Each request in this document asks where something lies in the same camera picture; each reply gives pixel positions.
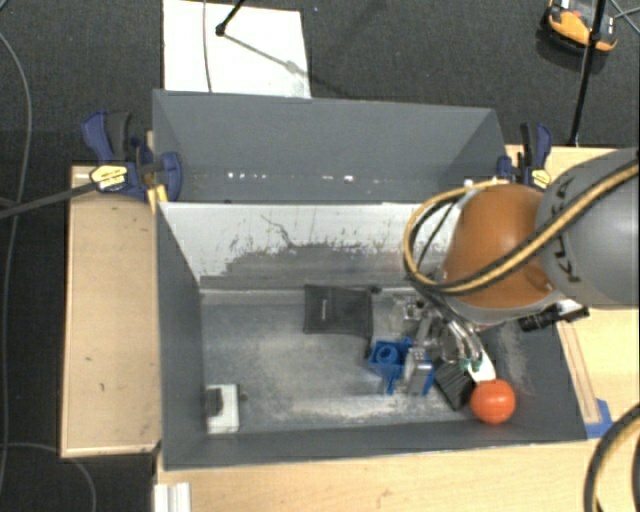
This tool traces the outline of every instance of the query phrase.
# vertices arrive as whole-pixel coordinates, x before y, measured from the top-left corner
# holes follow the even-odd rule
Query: wooden table
[[[607,151],[554,148],[547,168],[557,175]],[[74,186],[86,182],[87,170],[73,169]],[[71,203],[62,456],[151,452],[161,438],[152,224],[148,206],[122,196],[95,193]],[[591,387],[614,419],[638,401],[637,310],[592,311],[561,334],[565,348],[581,349],[588,369],[581,394],[588,399]],[[584,377],[579,352],[575,369]],[[629,432],[602,475],[605,511],[632,510],[639,431]],[[181,472],[164,472],[159,461],[157,481],[189,482],[194,512],[581,510],[595,444]]]

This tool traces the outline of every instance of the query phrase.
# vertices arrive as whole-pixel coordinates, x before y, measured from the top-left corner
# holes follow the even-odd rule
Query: wooden board
[[[73,169],[73,186],[90,168]],[[69,212],[61,454],[139,453],[160,440],[152,215],[97,192]]]

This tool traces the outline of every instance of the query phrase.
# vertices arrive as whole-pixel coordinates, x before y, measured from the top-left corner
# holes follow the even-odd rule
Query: orange object
[[[477,384],[469,405],[479,420],[498,425],[516,410],[516,394],[505,380],[487,380]]]
[[[538,190],[519,184],[478,192],[464,206],[442,265],[443,282],[470,276],[503,257],[530,236],[542,199]],[[510,309],[543,300],[553,291],[539,258],[480,291],[458,298],[471,306]]]

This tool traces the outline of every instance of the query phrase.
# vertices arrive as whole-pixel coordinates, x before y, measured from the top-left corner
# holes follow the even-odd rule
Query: black object
[[[305,334],[373,334],[371,290],[305,285]]]
[[[473,380],[457,364],[439,360],[434,364],[435,381],[454,411],[462,408],[471,398]]]
[[[636,441],[631,468],[631,488],[633,489],[633,503],[636,512],[640,512],[640,438]]]
[[[595,499],[596,495],[596,480],[598,473],[602,467],[602,463],[606,458],[609,450],[615,446],[616,441],[620,438],[622,433],[629,428],[634,422],[640,418],[640,403],[629,409],[622,417],[616,421],[609,430],[602,436],[596,451],[589,463],[589,469],[587,469],[587,478],[584,483],[584,510],[591,512],[593,510],[602,510],[600,503]]]
[[[573,124],[571,126],[571,135],[569,136],[569,146],[578,145],[578,129],[580,128],[580,119],[582,118],[582,109],[584,107],[584,98],[587,94],[587,86],[589,85],[589,76],[591,75],[591,66],[593,64],[593,54],[596,49],[596,43],[600,39],[600,25],[604,15],[604,8],[607,0],[598,0],[596,5],[596,13],[589,34],[589,44],[584,50],[584,59],[582,61],[582,78],[580,80],[580,92],[578,93],[578,101],[576,103],[576,111],[573,115]]]
[[[586,307],[582,307],[580,309],[576,309],[575,311],[571,311],[566,314],[562,314],[560,308],[555,304],[545,309],[542,313],[538,313],[537,315],[525,316],[524,318],[520,318],[518,323],[520,324],[520,328],[525,331],[535,331],[536,329],[544,329],[551,324],[559,322],[560,320],[564,320],[565,322],[574,322],[575,320],[579,320],[580,318],[586,318],[589,316],[589,309]]]
[[[222,37],[224,35],[224,32],[227,29],[227,24],[233,19],[236,13],[240,10],[240,7],[242,7],[242,4],[244,2],[245,0],[238,0],[236,5],[233,6],[233,9],[231,9],[231,12],[224,19],[224,21],[216,27],[216,35],[218,37]]]
[[[205,393],[205,411],[207,418],[219,416],[224,409],[224,400],[222,398],[222,390],[220,388],[207,389]]]

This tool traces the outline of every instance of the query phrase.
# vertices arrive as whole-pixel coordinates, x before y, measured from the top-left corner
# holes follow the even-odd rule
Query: white object
[[[242,7],[226,29],[216,26],[230,5],[207,4],[207,54],[212,92],[311,97],[299,12]],[[208,92],[203,4],[164,0],[164,87]]]
[[[496,380],[496,369],[484,349],[482,349],[482,363],[478,371],[473,371],[471,364],[469,364],[467,372],[469,372],[469,375],[476,384],[486,380]]]
[[[191,486],[184,482],[175,486],[156,484],[153,487],[154,512],[191,512]]]
[[[207,418],[207,432],[209,434],[230,434],[237,432],[240,427],[238,412],[238,386],[235,384],[221,384],[207,386],[207,391],[219,389],[222,396],[222,409],[216,416]]]

